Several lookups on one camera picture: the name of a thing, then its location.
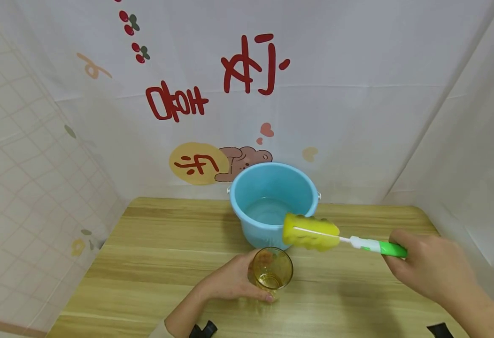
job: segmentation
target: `glass cup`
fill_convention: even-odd
[[[277,300],[292,279],[294,267],[286,252],[269,246],[255,255],[249,270],[249,281]]]

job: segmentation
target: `water in bucket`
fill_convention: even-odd
[[[244,213],[253,220],[268,225],[282,225],[286,213],[293,207],[272,197],[262,197],[246,207]]]

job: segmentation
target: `tiled wall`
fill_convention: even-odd
[[[0,321],[49,330],[123,210],[0,27]]]

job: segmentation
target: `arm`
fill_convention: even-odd
[[[471,338],[494,337],[494,302],[480,288],[443,305]]]
[[[247,279],[248,266],[258,249],[237,255],[228,263],[201,280],[164,320],[166,330],[175,338],[189,337],[194,324],[212,299],[248,297],[272,302],[273,297],[258,289]]]
[[[494,302],[476,283],[463,250],[436,236],[394,230],[390,242],[408,251],[405,260],[383,256],[393,275],[439,303],[471,338],[494,337]]]
[[[164,320],[168,332],[173,337],[188,337],[209,301],[208,289],[197,284]]]

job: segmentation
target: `hand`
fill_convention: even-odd
[[[406,259],[383,256],[393,275],[406,286],[443,307],[479,291],[459,245],[438,236],[419,236],[397,229],[390,242],[408,251]]]
[[[255,249],[249,253],[237,255],[205,277],[198,286],[211,299],[247,297],[271,303],[272,295],[251,284],[247,278],[249,264],[259,250]]]

